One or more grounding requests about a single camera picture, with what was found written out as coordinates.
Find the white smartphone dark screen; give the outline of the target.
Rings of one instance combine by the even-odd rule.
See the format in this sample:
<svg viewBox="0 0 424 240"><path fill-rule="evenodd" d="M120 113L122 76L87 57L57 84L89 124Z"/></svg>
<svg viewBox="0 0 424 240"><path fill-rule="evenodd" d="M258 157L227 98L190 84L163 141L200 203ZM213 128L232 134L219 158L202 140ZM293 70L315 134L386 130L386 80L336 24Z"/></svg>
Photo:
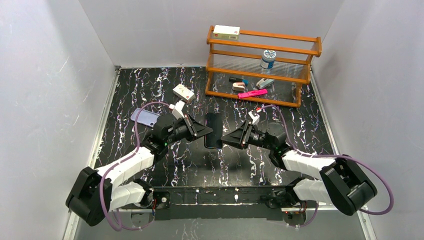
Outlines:
<svg viewBox="0 0 424 240"><path fill-rule="evenodd" d="M212 129L212 132L204 138L204 146L208 149L221 149L223 134L223 118L221 113L208 112L205 115L205 125Z"/></svg>

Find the lavender smartphone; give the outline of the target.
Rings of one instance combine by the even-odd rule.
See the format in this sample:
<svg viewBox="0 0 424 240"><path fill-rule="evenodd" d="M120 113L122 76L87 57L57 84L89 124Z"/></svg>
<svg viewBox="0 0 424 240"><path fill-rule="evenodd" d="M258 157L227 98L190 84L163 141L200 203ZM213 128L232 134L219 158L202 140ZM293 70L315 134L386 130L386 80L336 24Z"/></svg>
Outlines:
<svg viewBox="0 0 424 240"><path fill-rule="evenodd" d="M138 124L147 126L152 128L154 124L157 122L157 119L160 115L158 113L154 113L149 110L141 110L140 108L136 108L132 115L130 116L130 120L133 122L137 122Z"/></svg>

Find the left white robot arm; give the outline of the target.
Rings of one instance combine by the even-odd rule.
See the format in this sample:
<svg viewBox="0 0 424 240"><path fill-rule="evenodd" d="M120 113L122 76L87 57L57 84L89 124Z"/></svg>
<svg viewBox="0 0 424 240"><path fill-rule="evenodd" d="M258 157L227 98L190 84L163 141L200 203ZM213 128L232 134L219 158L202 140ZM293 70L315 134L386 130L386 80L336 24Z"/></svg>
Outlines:
<svg viewBox="0 0 424 240"><path fill-rule="evenodd" d="M66 207L93 227L103 219L110 222L109 213L121 207L149 205L153 202L151 185L143 180L126 181L160 161L171 144L182 139L195 141L212 132L189 114L180 119L171 114L159 116L140 145L127 155L97 169L83 168L65 201Z"/></svg>

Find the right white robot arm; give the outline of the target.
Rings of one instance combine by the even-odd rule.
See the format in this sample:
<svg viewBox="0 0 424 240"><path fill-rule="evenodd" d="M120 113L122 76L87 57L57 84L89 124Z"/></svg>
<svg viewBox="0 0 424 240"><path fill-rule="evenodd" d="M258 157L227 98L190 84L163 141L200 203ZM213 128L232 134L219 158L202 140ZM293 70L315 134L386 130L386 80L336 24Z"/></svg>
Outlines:
<svg viewBox="0 0 424 240"><path fill-rule="evenodd" d="M275 167L307 175L308 178L299 177L285 186L280 194L285 202L329 203L351 216L377 195L375 185L347 156L310 157L294 150L286 138L285 129L278 123L271 123L265 131L260 131L256 125L245 121L221 140L238 149L246 149L249 145L267 149Z"/></svg>

